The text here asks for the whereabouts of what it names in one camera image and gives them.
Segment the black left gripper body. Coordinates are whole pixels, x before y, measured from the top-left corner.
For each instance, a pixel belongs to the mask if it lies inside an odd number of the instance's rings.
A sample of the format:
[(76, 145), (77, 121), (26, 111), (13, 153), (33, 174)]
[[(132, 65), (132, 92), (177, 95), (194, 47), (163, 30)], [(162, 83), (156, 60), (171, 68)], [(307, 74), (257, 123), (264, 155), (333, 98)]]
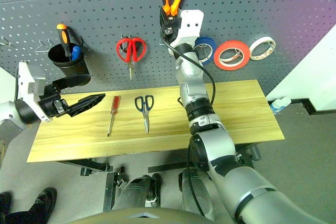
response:
[(44, 88), (40, 95), (39, 105), (49, 117), (60, 117), (70, 112), (67, 102), (61, 98), (60, 92), (68, 86), (64, 83), (52, 83)]

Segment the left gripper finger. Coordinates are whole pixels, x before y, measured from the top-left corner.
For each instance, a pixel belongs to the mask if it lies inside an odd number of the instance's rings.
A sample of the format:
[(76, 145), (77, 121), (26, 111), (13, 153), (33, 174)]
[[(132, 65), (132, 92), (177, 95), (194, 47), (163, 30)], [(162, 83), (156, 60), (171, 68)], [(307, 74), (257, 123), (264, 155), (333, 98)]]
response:
[(91, 80), (90, 74), (75, 74), (72, 76), (64, 77), (53, 82), (53, 86), (58, 90), (72, 88), (76, 86), (84, 86)]
[(86, 110), (91, 109), (100, 103), (106, 96), (105, 93), (89, 95), (83, 99), (80, 99), (77, 103), (68, 107), (68, 115), (76, 116)]

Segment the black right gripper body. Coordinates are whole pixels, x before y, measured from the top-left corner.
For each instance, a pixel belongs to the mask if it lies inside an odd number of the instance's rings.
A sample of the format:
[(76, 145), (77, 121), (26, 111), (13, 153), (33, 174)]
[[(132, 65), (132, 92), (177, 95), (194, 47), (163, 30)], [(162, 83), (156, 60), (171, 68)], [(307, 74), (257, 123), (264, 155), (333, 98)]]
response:
[(166, 41), (174, 41), (177, 38), (178, 30), (181, 27), (181, 18), (173, 17), (171, 19), (160, 17), (160, 26), (163, 28), (163, 38)]

